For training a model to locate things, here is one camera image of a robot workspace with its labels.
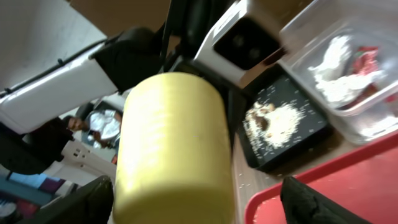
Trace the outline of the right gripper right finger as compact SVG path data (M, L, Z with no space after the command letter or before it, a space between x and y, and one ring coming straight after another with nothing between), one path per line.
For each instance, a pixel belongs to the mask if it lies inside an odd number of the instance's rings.
M369 224L294 177L283 179L280 201L288 224Z

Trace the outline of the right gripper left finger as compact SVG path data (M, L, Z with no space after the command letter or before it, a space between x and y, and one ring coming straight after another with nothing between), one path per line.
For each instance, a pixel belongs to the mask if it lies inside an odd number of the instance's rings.
M76 192L41 209L20 224L107 224L114 201L113 184L102 175Z

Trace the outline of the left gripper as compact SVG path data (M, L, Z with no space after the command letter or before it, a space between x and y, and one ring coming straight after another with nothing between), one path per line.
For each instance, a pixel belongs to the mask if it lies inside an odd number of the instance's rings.
M243 119L247 106L247 94L231 81L192 59L178 57L167 62L168 72L184 72L196 75L210 83L221 95L226 114L230 145L234 145L235 132Z

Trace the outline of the rice and nut leftovers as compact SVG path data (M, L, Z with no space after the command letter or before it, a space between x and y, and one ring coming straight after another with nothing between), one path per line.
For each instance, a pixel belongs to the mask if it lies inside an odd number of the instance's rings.
M304 139L299 125L315 111L306 103L297 106L295 100L275 106L272 103L255 102L246 111L243 127L254 155L258 159L274 155L275 151L293 146Z

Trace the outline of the yellow cup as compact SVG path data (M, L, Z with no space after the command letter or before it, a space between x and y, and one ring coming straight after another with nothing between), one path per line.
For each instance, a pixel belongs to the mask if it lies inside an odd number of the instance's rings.
M231 145L219 92L181 72L140 82L124 105L114 222L224 224L233 218Z

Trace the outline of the white tissue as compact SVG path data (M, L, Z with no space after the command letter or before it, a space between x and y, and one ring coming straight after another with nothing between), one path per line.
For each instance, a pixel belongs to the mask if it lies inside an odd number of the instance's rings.
M342 75L351 55L351 39L350 35L339 35L330 40L321 64L308 68L316 82L330 82Z
M351 103L372 83L385 78L383 70L368 75L348 75L330 82L316 84L316 89L324 96L328 104L338 108Z

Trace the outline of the red wrapper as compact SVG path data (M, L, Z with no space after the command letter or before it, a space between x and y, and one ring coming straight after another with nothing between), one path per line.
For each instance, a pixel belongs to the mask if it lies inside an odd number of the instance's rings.
M360 47L354 55L353 74L368 75L379 70L379 47Z

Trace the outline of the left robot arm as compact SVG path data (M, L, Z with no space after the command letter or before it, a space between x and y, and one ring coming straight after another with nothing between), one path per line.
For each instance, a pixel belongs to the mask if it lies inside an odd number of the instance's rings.
M30 148L70 138L60 115L89 101L124 92L145 78L193 69L224 100L228 130L237 128L238 89L196 61L201 46L238 6L237 1L78 1L78 10L110 32L71 57L1 92L1 142ZM23 138L32 134L34 143Z

